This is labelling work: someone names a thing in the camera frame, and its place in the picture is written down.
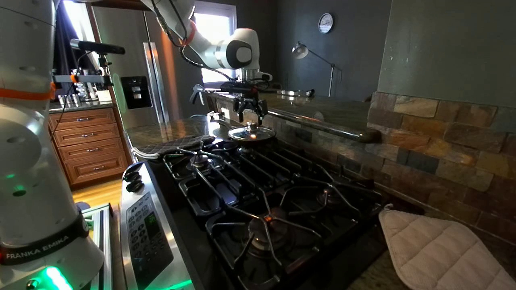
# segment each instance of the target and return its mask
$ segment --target oven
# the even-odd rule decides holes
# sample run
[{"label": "oven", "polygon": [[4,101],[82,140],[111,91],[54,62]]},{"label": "oven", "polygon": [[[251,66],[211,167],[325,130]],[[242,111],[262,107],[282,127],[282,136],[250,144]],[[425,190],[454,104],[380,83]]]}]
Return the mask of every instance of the oven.
[{"label": "oven", "polygon": [[124,186],[127,288],[345,288],[385,249],[387,198],[274,138],[174,148]]}]

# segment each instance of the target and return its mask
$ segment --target drawer handle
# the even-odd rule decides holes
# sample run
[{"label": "drawer handle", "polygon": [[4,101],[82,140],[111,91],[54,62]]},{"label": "drawer handle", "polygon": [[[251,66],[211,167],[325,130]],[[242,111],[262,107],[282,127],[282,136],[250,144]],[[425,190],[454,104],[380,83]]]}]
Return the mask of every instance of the drawer handle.
[{"label": "drawer handle", "polygon": [[100,151],[98,146],[85,149],[87,153]]},{"label": "drawer handle", "polygon": [[77,117],[75,122],[85,122],[90,120],[92,117]]},{"label": "drawer handle", "polygon": [[80,136],[82,138],[88,138],[88,136],[93,136],[95,133],[82,133]]}]

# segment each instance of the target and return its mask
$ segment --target stovetop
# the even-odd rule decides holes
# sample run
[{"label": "stovetop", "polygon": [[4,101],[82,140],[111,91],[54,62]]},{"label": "stovetop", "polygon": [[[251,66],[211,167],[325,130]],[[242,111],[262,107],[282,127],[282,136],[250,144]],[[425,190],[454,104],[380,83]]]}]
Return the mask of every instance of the stovetop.
[{"label": "stovetop", "polygon": [[[303,288],[303,280],[335,264],[333,256],[348,244],[361,248],[356,240],[375,227],[387,202],[371,185],[275,140],[177,148],[162,162],[198,227],[196,236],[204,231],[214,264],[224,264],[224,277],[240,288]],[[195,251],[192,243],[185,241],[185,251]]]}]

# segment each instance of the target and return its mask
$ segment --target wooden floor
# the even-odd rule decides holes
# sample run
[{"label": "wooden floor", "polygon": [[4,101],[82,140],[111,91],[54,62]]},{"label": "wooden floor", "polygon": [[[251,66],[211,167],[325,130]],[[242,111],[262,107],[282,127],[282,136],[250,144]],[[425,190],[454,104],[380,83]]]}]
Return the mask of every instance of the wooden floor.
[{"label": "wooden floor", "polygon": [[122,180],[114,178],[92,186],[83,186],[72,191],[75,202],[82,201],[93,206],[111,202],[111,207],[117,207],[122,191]]}]

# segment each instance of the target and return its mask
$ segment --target gas stove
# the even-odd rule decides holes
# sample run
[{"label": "gas stove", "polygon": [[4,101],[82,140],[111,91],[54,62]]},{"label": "gas stove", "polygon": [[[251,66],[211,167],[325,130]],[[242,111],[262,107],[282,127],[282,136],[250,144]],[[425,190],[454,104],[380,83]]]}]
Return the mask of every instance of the gas stove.
[{"label": "gas stove", "polygon": [[259,290],[321,288],[316,277],[353,272],[333,283],[345,286],[359,273],[358,267],[364,269],[383,249],[377,241],[371,251],[364,238],[375,238],[377,212],[387,199],[371,185],[341,177],[277,140],[219,140],[177,148],[166,153],[159,165],[169,177],[164,180],[161,173],[161,185],[172,183],[161,194],[171,219],[179,219],[172,220],[185,240],[179,248],[190,256],[190,272],[200,280],[206,280],[201,277],[206,272],[198,269],[206,267],[198,260],[204,257],[195,252],[200,244],[214,254],[212,267],[222,265],[222,280],[235,288]]}]

